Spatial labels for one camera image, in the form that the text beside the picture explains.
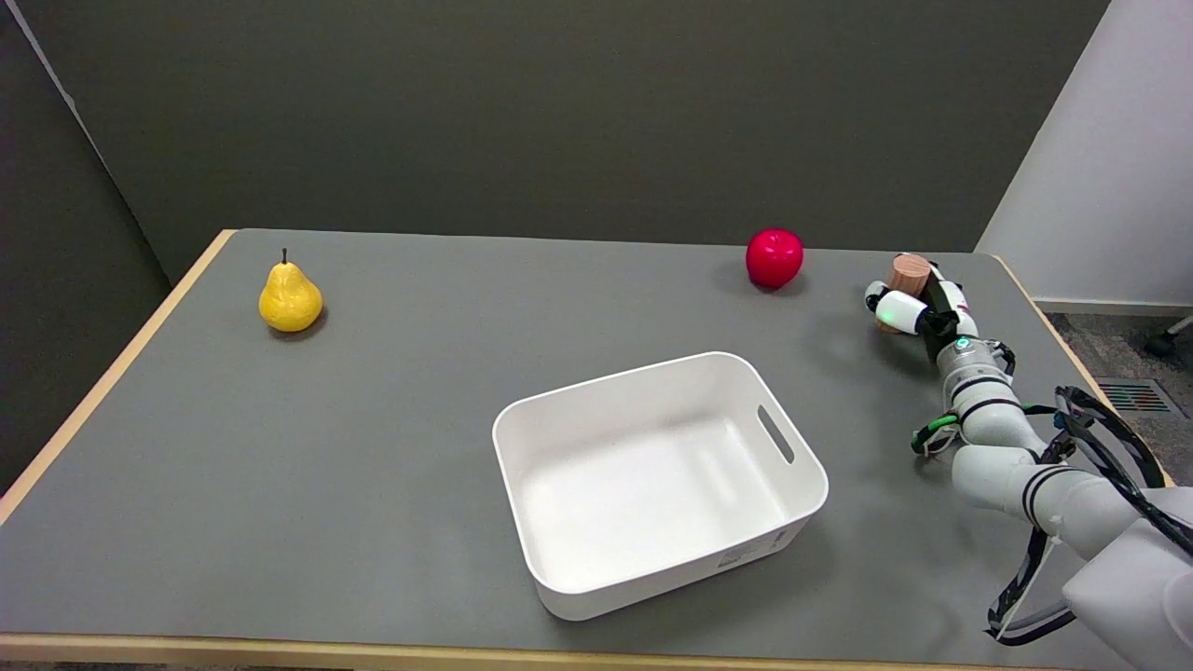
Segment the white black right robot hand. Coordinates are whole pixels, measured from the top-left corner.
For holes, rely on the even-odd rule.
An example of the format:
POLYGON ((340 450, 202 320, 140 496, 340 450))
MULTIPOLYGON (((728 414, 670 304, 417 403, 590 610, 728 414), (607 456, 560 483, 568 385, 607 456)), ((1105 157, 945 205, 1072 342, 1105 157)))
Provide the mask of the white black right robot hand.
POLYGON ((946 281, 925 256, 895 256, 889 281, 871 283, 864 303, 880 330, 917 336, 932 362, 944 349, 979 340, 960 284, 946 281))

